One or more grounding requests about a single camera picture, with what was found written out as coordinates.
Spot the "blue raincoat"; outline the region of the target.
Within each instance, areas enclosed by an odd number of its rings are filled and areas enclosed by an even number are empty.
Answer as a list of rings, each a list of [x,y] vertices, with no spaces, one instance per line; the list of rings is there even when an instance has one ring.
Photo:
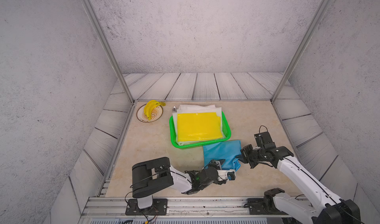
[[[222,164],[223,170],[237,171],[241,165],[236,158],[241,154],[240,140],[224,141],[220,143],[203,146],[204,166],[211,160],[225,160]]]

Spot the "yellow raincoat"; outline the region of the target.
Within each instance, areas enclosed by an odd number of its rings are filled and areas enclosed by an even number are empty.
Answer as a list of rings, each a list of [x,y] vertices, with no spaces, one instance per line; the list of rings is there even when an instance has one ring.
[[[223,138],[221,117],[216,112],[177,115],[179,142],[209,141]]]

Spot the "white raincoat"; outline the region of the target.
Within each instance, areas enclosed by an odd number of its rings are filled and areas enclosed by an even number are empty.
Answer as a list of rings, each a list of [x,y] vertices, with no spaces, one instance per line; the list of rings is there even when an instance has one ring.
[[[177,132],[177,115],[178,114],[185,114],[185,113],[208,113],[208,112],[216,112],[217,115],[220,116],[220,117],[222,115],[222,109],[220,107],[216,107],[215,105],[209,105],[209,106],[180,105],[177,108],[177,111],[173,112],[173,114],[172,114],[172,117],[173,117],[173,120],[174,120],[176,134],[178,135],[178,132]],[[176,142],[179,145],[188,145],[188,144],[194,144],[194,143],[196,143],[196,142],[179,142],[178,138],[176,139]]]

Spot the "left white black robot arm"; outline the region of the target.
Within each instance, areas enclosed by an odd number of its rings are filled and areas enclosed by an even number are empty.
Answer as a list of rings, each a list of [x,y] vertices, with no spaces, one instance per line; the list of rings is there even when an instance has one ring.
[[[132,166],[132,197],[141,210],[153,206],[153,195],[166,188],[182,194],[196,194],[211,184],[223,185],[235,180],[235,170],[223,170],[222,160],[211,160],[199,171],[181,172],[175,169],[168,157],[137,163]]]

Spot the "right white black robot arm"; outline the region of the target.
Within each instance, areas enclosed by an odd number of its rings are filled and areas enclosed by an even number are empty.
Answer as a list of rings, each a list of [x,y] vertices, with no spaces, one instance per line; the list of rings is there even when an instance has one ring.
[[[268,165],[285,174],[309,200],[306,205],[290,197],[284,190],[273,188],[264,193],[263,208],[270,214],[286,213],[302,224],[360,224],[361,214],[351,199],[343,200],[316,179],[294,154],[284,146],[276,146],[269,132],[255,134],[256,147],[251,144],[241,149],[239,161]]]

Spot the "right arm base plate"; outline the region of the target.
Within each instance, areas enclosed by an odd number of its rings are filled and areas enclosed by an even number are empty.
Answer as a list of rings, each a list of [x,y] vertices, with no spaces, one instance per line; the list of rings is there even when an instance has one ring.
[[[273,201],[267,198],[248,198],[243,207],[249,209],[250,215],[287,215],[278,210]]]

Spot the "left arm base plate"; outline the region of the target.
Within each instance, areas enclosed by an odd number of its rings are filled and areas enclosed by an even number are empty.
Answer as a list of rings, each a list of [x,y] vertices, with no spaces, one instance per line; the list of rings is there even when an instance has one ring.
[[[165,216],[167,214],[168,199],[152,198],[148,201],[142,199],[129,199],[127,201],[126,216]]]

